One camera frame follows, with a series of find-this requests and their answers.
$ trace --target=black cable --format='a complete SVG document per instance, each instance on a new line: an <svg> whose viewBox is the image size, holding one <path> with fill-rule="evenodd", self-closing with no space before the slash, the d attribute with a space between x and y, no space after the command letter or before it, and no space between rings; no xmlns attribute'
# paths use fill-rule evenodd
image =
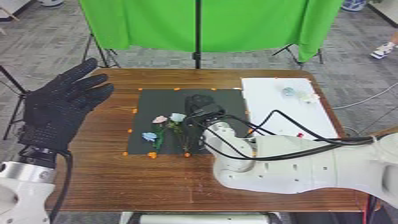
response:
<svg viewBox="0 0 398 224"><path fill-rule="evenodd" d="M235 157L229 156L224 152L221 152L215 147L206 143L206 141L203 140L203 144L212 148L212 150L222 155L226 156L229 159L237 159L237 160L251 160L251 161L279 161L279 160L288 160L288 159L297 159L304 156L315 155L322 152L327 152L329 150L340 148L340 145L325 145L315 149L309 149L306 151L284 154L284 155L277 155L277 156L270 156L270 157L254 157L254 158L244 158L244 157Z"/></svg>
<svg viewBox="0 0 398 224"><path fill-rule="evenodd" d="M14 92L14 94L20 96L22 94L16 92L16 90L13 89L13 87L7 85L7 83L0 80L0 83L6 85L6 87L11 89L11 91Z"/></svg>
<svg viewBox="0 0 398 224"><path fill-rule="evenodd" d="M66 160L66 179L64 179L64 187L61 190L59 199L55 202L52 213L50 213L50 223L53 223L55 218L57 218L57 214L59 214L59 210L62 207L66 194L68 194L68 190L69 190L69 184L71 184L73 155L71 155L71 152L59 152L59 154L62 155L64 160Z"/></svg>
<svg viewBox="0 0 398 224"><path fill-rule="evenodd" d="M189 117L187 118L187 122L189 122L189 120L192 119L192 121L194 121L194 123L201 126L201 128L205 129L205 130L208 130L210 132L212 132L212 134L217 136L217 138L219 139L222 139L222 142L228 144L228 146L231 147L231 149L235 150L235 152L240 154L240 156L244 157L244 158L251 158L242 152L240 152L240 150L235 148L235 146L231 145L231 143L226 141L226 139L221 137L221 135L215 133L215 131L196 121L196 119L194 119L194 117Z"/></svg>
<svg viewBox="0 0 398 224"><path fill-rule="evenodd" d="M235 115L226 115L222 118L235 119L237 121L240 121L247 125L247 127L252 128L251 133L258 132L258 134L263 135L263 133L258 131L258 130L261 130L267 134L276 135L274 132L270 132L265 128L261 128L256 124L252 124L249 121L245 121Z"/></svg>
<svg viewBox="0 0 398 224"><path fill-rule="evenodd" d="M222 155L226 156L229 159L238 159L238 160L254 160L254 161L277 161L277 160L286 160L286 159L295 159L295 158L300 158L304 156L309 156L313 154L318 154L336 148L341 147L341 145L325 145L325 146L320 146L318 148L315 149L309 149L306 151L300 151L300 152L295 152L295 153L290 153L290 154L284 154L284 155L279 155L279 156L270 156L270 157L258 157L258 158L252 158L249 156L245 156L245 154L240 152L240 150L235 148L235 146L231 145L231 143L228 142L228 140L221 137L221 135L213 132L213 130L196 121L196 119L192 119L194 123L205 128L205 130L208 130L212 132L212 134L217 136L217 138L222 140L222 142L228 144L228 146L231 147L231 149L235 150L235 152L242 155L242 157L237 157L237 156L231 156L228 155L226 153L222 153L215 147L206 143L205 140L203 141L203 144L212 148L212 150Z"/></svg>
<svg viewBox="0 0 398 224"><path fill-rule="evenodd" d="M364 141L361 141L361 142L350 142L350 141L341 142L341 141L329 140L325 137L322 137L322 136L320 136L320 135L318 135L318 134L316 134L316 133L304 127L304 125L295 121L295 119L293 119L293 118L283 113L283 111L279 111L279 110L274 110L274 111L270 112L270 114L268 114L268 116L267 116L267 118L265 118L261 124L258 125L260 127L261 127L261 126L265 125L265 123L268 122L274 113L279 113L281 116L284 117L284 119L295 124L295 126L297 126L297 127L299 127L299 128L311 134L311 135L313 135L313 137L315 137L318 140L325 141L327 143L336 144L336 145L350 145L350 146L354 146L354 145L364 145L364 144L373 143L373 138L372 138L372 137L368 137L368 138L366 138L368 140L364 140Z"/></svg>

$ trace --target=orange marker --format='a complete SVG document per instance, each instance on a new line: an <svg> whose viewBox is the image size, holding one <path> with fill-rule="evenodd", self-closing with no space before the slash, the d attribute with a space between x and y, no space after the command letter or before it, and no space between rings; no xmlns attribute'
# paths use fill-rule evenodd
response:
<svg viewBox="0 0 398 224"><path fill-rule="evenodd" d="M149 152L149 153L148 153L148 156L149 156L151 159L157 159L157 157L158 157L158 153L157 153L157 152Z"/></svg>

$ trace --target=black mat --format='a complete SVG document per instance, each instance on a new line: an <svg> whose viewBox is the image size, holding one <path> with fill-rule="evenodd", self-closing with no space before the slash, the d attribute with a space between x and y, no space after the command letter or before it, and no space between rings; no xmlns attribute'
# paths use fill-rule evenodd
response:
<svg viewBox="0 0 398 224"><path fill-rule="evenodd" d="M151 132L151 122L160 115L169 117L173 113L185 114L185 98L196 94L212 96L215 103L224 107L228 114L245 118L245 101L240 90L142 90L139 99L139 113L133 118L133 133L128 140L128 154L148 154L148 152L153 151L153 145L142 139L142 133ZM228 123L235 128L237 135L244 136L249 130L247 127L233 120L228 120ZM203 150L203 148L196 145L190 153L208 154L208 150ZM160 154L183 154L181 145L171 131L165 132L165 141L162 144Z"/></svg>

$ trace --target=green backdrop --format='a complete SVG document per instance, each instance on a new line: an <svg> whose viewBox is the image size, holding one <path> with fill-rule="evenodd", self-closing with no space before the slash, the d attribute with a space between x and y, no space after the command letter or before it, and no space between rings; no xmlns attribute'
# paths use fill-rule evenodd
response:
<svg viewBox="0 0 398 224"><path fill-rule="evenodd" d="M299 45L306 62L324 44L343 0L203 0L203 52ZM196 51L196 0L80 0L103 48Z"/></svg>

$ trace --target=black glove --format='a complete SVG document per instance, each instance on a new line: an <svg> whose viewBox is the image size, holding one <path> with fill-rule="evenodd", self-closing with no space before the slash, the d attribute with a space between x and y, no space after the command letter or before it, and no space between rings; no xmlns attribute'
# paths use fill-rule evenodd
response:
<svg viewBox="0 0 398 224"><path fill-rule="evenodd" d="M57 76L41 89L29 92L22 144L57 151L68 150L85 115L114 92L112 84L93 88L107 81L105 74L80 80L96 67L98 62L91 58Z"/></svg>

